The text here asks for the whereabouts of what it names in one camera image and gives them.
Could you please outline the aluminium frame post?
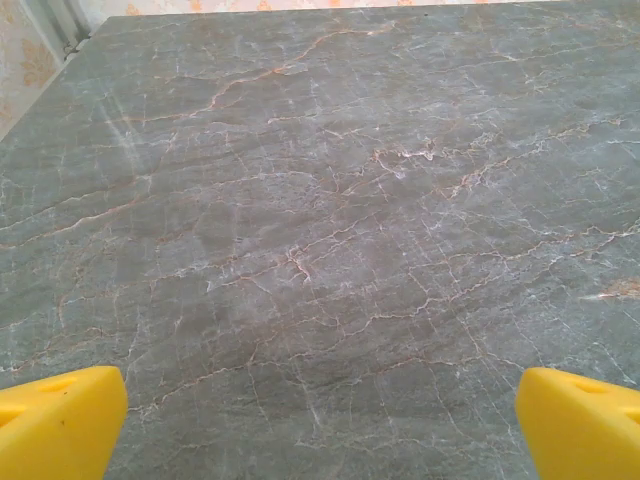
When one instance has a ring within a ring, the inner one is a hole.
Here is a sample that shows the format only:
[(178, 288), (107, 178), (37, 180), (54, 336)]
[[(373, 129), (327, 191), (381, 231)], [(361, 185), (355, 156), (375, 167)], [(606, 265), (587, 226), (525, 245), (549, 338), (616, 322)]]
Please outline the aluminium frame post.
[(54, 52), (65, 62), (91, 37), (91, 27), (80, 0), (41, 0), (41, 7)]

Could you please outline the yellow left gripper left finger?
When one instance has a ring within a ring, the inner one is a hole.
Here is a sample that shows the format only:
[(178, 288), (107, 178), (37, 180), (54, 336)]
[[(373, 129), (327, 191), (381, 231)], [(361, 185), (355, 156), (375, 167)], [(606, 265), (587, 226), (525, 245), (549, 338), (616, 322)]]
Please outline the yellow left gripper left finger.
[(0, 480), (102, 480), (127, 408), (115, 366), (0, 389)]

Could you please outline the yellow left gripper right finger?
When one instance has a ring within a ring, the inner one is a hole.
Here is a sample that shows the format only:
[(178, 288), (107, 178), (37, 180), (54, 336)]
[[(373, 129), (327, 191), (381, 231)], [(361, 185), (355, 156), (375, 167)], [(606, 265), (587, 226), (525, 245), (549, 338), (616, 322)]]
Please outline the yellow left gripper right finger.
[(535, 367), (515, 411), (540, 480), (640, 480), (640, 391)]

